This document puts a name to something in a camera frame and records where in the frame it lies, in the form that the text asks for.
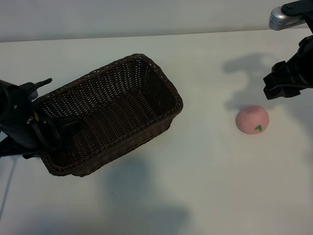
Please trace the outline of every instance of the pink fruit toy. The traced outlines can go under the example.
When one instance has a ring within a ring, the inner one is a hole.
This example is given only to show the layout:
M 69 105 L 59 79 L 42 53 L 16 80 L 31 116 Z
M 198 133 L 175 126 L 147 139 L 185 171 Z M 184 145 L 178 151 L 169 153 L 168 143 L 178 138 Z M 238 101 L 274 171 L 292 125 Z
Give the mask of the pink fruit toy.
M 249 135 L 265 131 L 268 123 L 269 116 L 267 111 L 257 105 L 241 110 L 236 116 L 236 124 L 239 130 Z

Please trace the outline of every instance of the wicker basket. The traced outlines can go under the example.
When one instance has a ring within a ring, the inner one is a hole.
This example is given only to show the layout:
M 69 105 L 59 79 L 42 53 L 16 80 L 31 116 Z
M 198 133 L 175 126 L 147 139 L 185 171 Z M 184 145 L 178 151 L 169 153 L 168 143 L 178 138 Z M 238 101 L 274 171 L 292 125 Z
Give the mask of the wicker basket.
M 76 115 L 63 146 L 44 152 L 53 175 L 89 175 L 166 131 L 182 99 L 161 68 L 135 54 L 99 68 L 35 101 L 50 117 Z

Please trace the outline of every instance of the gray wall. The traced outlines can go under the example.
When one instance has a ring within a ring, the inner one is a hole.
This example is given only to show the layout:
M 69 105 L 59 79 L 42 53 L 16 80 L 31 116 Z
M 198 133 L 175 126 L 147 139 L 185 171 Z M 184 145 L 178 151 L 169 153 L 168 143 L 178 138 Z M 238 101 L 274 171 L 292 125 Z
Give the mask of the gray wall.
M 286 0 L 1 0 L 0 41 L 267 29 Z

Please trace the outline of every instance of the white table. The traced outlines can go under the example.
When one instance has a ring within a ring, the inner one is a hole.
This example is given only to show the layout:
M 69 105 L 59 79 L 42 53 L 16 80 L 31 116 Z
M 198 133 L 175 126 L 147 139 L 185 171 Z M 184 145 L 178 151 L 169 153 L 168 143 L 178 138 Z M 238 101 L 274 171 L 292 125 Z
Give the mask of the white table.
M 174 83 L 184 108 L 167 132 L 84 178 L 52 176 L 37 159 L 1 158 L 0 234 L 312 235 L 313 91 L 270 101 L 263 94 L 263 77 L 309 34 L 1 43 L 0 78 L 20 85 L 52 77 L 40 95 L 144 53 Z M 269 112 L 262 134 L 235 125 L 249 104 Z

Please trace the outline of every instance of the green leaf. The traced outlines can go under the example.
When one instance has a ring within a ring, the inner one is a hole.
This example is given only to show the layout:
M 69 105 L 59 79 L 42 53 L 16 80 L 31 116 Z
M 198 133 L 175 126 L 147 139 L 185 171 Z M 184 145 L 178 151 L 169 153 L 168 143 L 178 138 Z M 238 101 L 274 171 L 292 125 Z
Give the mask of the green leaf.
M 262 131 L 262 126 L 261 125 L 258 125 L 255 130 L 259 130 L 260 132 Z

